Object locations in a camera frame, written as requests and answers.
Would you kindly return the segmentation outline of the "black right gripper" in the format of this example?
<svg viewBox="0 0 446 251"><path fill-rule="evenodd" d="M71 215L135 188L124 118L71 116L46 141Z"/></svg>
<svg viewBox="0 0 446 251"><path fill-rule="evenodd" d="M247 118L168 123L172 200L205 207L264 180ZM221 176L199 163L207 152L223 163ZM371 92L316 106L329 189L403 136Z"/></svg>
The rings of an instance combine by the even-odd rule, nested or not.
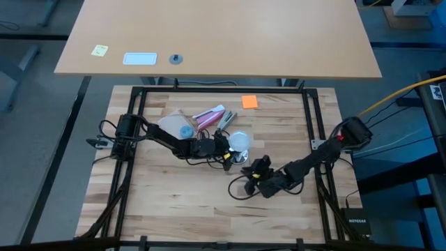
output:
<svg viewBox="0 0 446 251"><path fill-rule="evenodd" d="M290 167L274 170L250 166L243 167L241 173L245 176L257 176L257 179L250 179L244 185L245 192L249 196L257 195L260 191L265 198L270 198L281 190L291 190L295 187Z"/></svg>

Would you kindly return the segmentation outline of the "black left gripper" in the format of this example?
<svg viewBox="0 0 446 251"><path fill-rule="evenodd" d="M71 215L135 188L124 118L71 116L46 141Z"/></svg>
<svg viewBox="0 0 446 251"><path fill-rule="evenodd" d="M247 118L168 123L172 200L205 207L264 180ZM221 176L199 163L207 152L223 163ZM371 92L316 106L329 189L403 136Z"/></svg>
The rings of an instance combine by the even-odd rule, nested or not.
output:
<svg viewBox="0 0 446 251"><path fill-rule="evenodd" d="M230 146L228 141L229 137L230 134L222 129L217 129L213 134L213 140L215 143L213 160L217 162L223 162L223 169L226 172L229 171L232 166L232 162L230 160Z"/></svg>

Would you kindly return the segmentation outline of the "grey stapler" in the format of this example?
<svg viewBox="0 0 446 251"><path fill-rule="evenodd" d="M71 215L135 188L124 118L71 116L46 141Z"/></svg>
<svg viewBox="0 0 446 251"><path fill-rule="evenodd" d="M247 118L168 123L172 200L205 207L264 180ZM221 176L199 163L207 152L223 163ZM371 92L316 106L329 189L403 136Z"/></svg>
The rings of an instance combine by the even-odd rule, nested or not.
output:
<svg viewBox="0 0 446 251"><path fill-rule="evenodd" d="M237 117L237 112L232 112L231 110L226 110L220 119L220 122L217 124L218 130L226 130L232 121Z"/></svg>

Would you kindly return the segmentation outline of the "pink white plastic case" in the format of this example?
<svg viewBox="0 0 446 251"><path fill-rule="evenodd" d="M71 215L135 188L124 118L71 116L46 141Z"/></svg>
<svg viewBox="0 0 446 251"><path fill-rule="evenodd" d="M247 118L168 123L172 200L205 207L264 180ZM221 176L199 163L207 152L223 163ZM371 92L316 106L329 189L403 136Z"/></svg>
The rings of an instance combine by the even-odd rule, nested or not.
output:
<svg viewBox="0 0 446 251"><path fill-rule="evenodd" d="M192 118L198 123L198 131L202 131L211 126L216 120L222 118L225 111L226 108L223 105L218 105L200 114L196 114Z"/></svg>

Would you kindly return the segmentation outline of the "orange sticky note pad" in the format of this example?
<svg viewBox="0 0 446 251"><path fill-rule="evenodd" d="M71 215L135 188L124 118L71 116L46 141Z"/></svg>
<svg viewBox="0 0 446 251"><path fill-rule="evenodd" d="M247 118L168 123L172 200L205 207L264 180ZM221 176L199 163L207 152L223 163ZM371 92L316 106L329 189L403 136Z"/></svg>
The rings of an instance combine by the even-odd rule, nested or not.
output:
<svg viewBox="0 0 446 251"><path fill-rule="evenodd" d="M255 95L241 96L243 109L256 109L259 104Z"/></svg>

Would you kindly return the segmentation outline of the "tan wooden desk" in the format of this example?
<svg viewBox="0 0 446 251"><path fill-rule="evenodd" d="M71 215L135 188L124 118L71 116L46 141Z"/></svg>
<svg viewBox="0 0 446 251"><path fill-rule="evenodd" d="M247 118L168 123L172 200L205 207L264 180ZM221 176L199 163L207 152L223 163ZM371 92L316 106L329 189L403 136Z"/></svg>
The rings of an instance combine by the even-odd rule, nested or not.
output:
<svg viewBox="0 0 446 251"><path fill-rule="evenodd" d="M103 57L96 45L108 46ZM126 66L155 52L154 66ZM183 62L172 65L172 54ZM378 79L354 0L84 0L60 75Z"/></svg>

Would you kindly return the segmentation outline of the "white printed tag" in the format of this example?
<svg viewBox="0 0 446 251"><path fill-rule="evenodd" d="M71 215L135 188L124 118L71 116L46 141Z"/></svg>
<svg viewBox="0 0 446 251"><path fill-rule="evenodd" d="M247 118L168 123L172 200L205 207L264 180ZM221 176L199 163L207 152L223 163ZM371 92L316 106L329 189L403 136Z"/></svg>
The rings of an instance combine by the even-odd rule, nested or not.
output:
<svg viewBox="0 0 446 251"><path fill-rule="evenodd" d="M437 85L431 84L429 88L431 90L431 95L434 100L443 100L443 93L439 84Z"/></svg>

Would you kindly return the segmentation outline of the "grey desk foot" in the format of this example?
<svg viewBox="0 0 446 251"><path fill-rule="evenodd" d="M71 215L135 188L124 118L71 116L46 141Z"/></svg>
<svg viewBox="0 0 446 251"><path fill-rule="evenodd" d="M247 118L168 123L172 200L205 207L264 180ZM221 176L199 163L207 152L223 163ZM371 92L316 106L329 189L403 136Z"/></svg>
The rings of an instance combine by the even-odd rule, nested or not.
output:
<svg viewBox="0 0 446 251"><path fill-rule="evenodd" d="M19 63L0 54L0 112L10 112L13 109L22 80L39 53L39 46L30 46Z"/></svg>

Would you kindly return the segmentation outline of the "black aluminium rig frame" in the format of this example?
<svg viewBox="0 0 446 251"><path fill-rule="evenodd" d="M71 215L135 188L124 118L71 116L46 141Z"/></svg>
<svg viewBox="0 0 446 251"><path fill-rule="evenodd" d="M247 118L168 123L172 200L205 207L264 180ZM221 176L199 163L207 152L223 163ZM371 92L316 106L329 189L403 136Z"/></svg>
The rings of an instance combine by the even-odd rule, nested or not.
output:
<svg viewBox="0 0 446 251"><path fill-rule="evenodd" d="M245 95L255 95L259 106L243 109ZM326 139L341 120L333 89L116 86L105 131L112 134L126 112L156 122L176 109L193 116L216 105L238 113L230 129L250 136L249 157L269 155L274 168L304 158L311 152L310 141ZM334 170L313 169L303 186L269 199L246 198L237 166L225 172L216 162L185 162L152 141L136 145L132 162L112 160L106 150L98 152L98 159L77 224L80 236L88 234L130 174L128 191L98 231L124 246L322 248L327 241L346 239L318 187L325 185L339 204L356 189L347 155Z"/></svg>

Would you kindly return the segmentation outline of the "black network switch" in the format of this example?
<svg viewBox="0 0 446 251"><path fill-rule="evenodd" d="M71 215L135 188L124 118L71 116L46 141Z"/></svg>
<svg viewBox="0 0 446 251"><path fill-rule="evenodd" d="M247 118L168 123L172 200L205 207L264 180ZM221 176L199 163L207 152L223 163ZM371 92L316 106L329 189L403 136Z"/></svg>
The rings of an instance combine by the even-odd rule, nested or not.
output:
<svg viewBox="0 0 446 251"><path fill-rule="evenodd" d="M367 212L363 208L342 208L342 213L348 223L359 234L364 236L371 235L371 227Z"/></svg>

